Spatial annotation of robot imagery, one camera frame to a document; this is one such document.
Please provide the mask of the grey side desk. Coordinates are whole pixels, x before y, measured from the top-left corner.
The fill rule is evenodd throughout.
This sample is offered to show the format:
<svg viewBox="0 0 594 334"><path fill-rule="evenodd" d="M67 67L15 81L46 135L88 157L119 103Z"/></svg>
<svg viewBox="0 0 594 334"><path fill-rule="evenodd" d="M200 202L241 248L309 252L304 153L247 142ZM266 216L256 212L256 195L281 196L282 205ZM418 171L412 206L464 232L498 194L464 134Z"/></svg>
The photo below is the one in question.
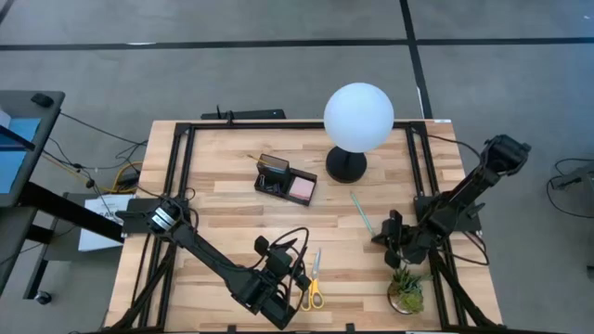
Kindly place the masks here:
<svg viewBox="0 0 594 334"><path fill-rule="evenodd" d="M53 103L49 107L43 107L33 102L32 99L36 94L49 97ZM65 93L60 91L0 90L0 107L10 116L40 120L32 138L35 150L27 152L24 156L19 171L12 177L13 185L10 191L0 193L0 207L11 207L18 202L20 193L30 180L48 137L55 126L64 98Z"/></svg>

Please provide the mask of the black mesh desk organizer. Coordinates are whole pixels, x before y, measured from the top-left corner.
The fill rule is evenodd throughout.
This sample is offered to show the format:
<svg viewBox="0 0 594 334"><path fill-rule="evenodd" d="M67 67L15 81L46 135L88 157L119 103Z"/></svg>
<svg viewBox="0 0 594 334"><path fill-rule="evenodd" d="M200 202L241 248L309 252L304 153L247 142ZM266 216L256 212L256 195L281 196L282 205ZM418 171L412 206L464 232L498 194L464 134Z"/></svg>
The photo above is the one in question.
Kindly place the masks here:
<svg viewBox="0 0 594 334"><path fill-rule="evenodd" d="M297 204L300 204L303 206L308 206L310 204L311 199L314 194L314 191L315 191L315 188L316 188L317 176L315 174L291 168L290 163L288 161L283 160L281 158L274 157L274 156L270 156L267 154L261 154L258 157L258 159L268 161L268 163L271 164L272 166L263 167L256 163L256 168L258 171L258 175L254 182L254 189L256 191L259 191L259 192L262 192L267 195L271 195L273 197L277 197L280 199L285 199L285 200L288 200L288 201L291 201L293 203L297 203ZM268 192L259 190L257 181L258 181L258 176L260 174L263 174L265 176L266 180L270 183L273 183L273 182L280 183L281 193L275 194L275 193L268 193ZM296 199L289 195L291 184L295 177L302 177L304 179L311 180L315 183L314 191L312 193L312 197L310 200Z"/></svg>

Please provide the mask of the black desk stand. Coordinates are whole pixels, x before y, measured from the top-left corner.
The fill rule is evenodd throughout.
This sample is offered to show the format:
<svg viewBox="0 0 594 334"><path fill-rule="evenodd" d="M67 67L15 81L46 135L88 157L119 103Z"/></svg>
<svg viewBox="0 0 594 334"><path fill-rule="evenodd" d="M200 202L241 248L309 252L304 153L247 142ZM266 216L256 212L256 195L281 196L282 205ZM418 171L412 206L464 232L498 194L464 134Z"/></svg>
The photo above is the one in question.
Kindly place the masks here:
<svg viewBox="0 0 594 334"><path fill-rule="evenodd" d="M73 239L82 229L114 241L123 241L123 228L84 207L85 194L61 196L27 182L18 202L0 207L0 295L14 270L25 240L34 241L41 254L33 268L23 298L32 300L40 290L45 270L51 261L69 261Z"/></svg>

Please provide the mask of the yellow handled scissors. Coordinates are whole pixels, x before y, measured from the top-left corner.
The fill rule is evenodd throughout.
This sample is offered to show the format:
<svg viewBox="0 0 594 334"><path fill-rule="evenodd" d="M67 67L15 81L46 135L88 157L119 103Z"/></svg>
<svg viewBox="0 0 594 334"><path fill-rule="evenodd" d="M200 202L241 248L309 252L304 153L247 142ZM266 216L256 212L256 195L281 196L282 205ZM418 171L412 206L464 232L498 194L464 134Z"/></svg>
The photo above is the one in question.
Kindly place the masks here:
<svg viewBox="0 0 594 334"><path fill-rule="evenodd" d="M314 260L310 280L311 284L309 288L302 293L301 300L300 300L300 308L302 311L310 311L311 309L321 309L325 302L323 294L319 289L319 265L321 259L321 250L318 250L316 253L316 258Z"/></svg>

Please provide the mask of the black aluminium table frame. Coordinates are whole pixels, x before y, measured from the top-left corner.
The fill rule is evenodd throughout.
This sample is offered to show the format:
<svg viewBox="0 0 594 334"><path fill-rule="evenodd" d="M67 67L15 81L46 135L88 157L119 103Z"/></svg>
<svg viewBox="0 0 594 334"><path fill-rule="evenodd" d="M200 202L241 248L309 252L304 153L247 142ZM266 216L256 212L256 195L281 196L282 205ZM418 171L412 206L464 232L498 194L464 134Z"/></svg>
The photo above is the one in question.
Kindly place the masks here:
<svg viewBox="0 0 594 334"><path fill-rule="evenodd" d="M416 223L413 199L446 190L464 178L453 127L448 122L416 121L411 131L395 129L368 154L364 176L352 184L331 179L325 168L332 143L322 122L201 122L194 135L180 134L172 121L156 121L149 135L140 175L141 194L177 193L186 183L199 215L199 234L235 263L257 260L253 243L262 236L287 235L307 246L312 263L321 250L319 310L299 312L289 323L298 332L338 331L353 324L359 331L440 328L432 281L423 283L424 311L402 315L387 301L393 274L383 247L371 242L351 197L353 192L373 228L390 210ZM269 154L317 176L308 206L254 189L256 161Z"/></svg>

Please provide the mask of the pink sticky note pad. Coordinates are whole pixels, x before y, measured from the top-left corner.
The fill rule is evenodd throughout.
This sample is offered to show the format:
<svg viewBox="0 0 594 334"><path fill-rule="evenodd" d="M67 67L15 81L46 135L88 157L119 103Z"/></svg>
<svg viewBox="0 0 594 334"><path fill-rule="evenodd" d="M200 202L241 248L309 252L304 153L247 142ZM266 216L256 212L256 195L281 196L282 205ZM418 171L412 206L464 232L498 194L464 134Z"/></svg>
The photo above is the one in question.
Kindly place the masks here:
<svg viewBox="0 0 594 334"><path fill-rule="evenodd" d="M295 177L291 184L289 195L296 199L310 200L315 183L302 177Z"/></svg>

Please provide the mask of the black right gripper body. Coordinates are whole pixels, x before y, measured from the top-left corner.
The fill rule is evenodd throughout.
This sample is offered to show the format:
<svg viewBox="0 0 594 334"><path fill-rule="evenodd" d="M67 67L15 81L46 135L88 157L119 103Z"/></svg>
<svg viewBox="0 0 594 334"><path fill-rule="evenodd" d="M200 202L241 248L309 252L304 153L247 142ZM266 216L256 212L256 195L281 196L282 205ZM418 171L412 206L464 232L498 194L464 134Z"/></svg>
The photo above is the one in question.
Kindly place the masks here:
<svg viewBox="0 0 594 334"><path fill-rule="evenodd" d="M396 210L390 210L389 218L383 222L386 245L384 261L393 269L398 269L403 262L401 254L403 228L402 215Z"/></svg>

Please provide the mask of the blue lit screen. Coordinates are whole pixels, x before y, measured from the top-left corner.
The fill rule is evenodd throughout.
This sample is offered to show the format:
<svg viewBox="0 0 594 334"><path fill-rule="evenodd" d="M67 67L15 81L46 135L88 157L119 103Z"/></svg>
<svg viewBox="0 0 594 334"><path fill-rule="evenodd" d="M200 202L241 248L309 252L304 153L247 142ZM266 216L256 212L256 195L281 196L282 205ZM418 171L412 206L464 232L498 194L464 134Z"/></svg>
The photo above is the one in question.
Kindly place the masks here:
<svg viewBox="0 0 594 334"><path fill-rule="evenodd" d="M12 119L8 129L32 142L40 119ZM0 194L7 194L16 179L22 165L25 151L0 151Z"/></svg>

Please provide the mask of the white printed paper sheet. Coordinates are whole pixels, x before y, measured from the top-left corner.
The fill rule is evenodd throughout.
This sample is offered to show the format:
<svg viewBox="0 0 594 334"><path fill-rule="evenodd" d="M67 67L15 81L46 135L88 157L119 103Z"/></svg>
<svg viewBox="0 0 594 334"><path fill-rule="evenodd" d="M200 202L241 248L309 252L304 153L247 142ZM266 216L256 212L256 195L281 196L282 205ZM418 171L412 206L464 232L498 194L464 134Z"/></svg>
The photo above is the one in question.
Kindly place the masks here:
<svg viewBox="0 0 594 334"><path fill-rule="evenodd" d="M123 220L115 215L117 211L126 211L130 199L135 195L101 195L96 199L86 199L84 207L94 213L117 223L123 225ZM78 251L97 251L108 248L122 246L119 241L102 237L101 235L82 229L79 239Z"/></svg>

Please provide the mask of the black binder clip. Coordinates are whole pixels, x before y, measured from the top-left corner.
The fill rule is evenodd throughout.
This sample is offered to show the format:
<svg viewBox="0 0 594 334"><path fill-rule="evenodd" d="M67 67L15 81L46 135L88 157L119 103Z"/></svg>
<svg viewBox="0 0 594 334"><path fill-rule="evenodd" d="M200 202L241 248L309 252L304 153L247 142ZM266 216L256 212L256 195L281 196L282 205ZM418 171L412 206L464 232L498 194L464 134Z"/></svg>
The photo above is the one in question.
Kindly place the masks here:
<svg viewBox="0 0 594 334"><path fill-rule="evenodd" d="M259 190L262 190L264 192L275 193L275 194L280 194L281 193L280 183L276 183L276 182L270 183L270 182L268 182L263 174L260 174L258 176L257 185L258 185L258 189Z"/></svg>

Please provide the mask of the small potted succulent plant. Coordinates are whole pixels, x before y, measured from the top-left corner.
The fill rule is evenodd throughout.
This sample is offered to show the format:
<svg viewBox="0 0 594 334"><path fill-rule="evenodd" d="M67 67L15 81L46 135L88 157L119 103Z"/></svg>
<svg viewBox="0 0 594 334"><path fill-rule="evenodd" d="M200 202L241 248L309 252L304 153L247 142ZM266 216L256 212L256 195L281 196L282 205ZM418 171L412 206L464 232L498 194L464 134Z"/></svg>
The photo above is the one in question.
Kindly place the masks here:
<svg viewBox="0 0 594 334"><path fill-rule="evenodd" d="M411 273L406 266L396 268L387 289L388 302L396 312L402 315L415 315L423 312L423 283L432 278L431 275Z"/></svg>

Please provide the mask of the black bar with antenna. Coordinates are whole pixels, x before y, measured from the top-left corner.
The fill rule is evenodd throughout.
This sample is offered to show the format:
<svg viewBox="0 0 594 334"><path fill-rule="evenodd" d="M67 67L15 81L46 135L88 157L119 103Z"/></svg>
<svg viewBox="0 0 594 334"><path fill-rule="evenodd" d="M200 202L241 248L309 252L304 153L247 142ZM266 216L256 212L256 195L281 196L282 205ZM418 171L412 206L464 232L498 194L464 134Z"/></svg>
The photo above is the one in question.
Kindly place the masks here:
<svg viewBox="0 0 594 334"><path fill-rule="evenodd" d="M216 112L203 113L200 118L204 121L224 120L285 120L286 114L283 109L256 109L242 111L221 111L216 107Z"/></svg>

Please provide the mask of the teal pen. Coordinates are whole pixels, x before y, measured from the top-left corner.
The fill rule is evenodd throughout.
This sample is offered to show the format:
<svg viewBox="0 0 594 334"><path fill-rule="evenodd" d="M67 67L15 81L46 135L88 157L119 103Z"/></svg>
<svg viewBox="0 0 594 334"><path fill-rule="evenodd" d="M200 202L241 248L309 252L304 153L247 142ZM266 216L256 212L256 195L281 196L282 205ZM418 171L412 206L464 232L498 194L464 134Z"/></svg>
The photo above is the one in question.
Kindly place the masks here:
<svg viewBox="0 0 594 334"><path fill-rule="evenodd" d="M363 208L361 207L361 205L360 205L360 203L359 203L356 195L353 192L350 192L350 197L351 197L351 199L352 199L352 201L353 201L353 203L354 203L354 205L355 205L355 207L356 207L359 215L361 216L361 218L362 218L362 220L363 220L363 222L364 222L364 224L365 224L368 232L370 233L370 235L372 237L375 237L374 230L373 230L373 228L372 228L372 226L371 226L371 224L369 222L368 217L366 216L365 212L363 211Z"/></svg>

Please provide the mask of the white globe table lamp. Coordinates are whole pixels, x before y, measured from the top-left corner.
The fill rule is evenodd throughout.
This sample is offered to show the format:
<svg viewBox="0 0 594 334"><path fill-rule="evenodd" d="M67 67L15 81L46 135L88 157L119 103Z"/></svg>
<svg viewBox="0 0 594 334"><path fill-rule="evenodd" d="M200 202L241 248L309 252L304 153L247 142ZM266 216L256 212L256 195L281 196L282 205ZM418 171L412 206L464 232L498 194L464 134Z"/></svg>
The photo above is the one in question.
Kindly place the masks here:
<svg viewBox="0 0 594 334"><path fill-rule="evenodd" d="M351 184L366 172L366 153L382 145L391 134L394 107L379 87L349 83L330 97L323 123L334 144L326 158L326 171L335 181Z"/></svg>

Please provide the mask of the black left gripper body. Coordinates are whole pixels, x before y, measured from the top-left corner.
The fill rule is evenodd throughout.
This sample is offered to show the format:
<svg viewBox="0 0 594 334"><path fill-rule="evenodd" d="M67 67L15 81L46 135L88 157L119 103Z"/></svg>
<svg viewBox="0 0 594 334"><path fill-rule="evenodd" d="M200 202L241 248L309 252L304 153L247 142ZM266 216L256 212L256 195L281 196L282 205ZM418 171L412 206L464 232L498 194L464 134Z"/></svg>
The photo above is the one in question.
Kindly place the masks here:
<svg viewBox="0 0 594 334"><path fill-rule="evenodd" d="M285 329L297 314L297 310L278 295L277 287L268 282L260 281L253 295L253 312L263 315L277 329Z"/></svg>

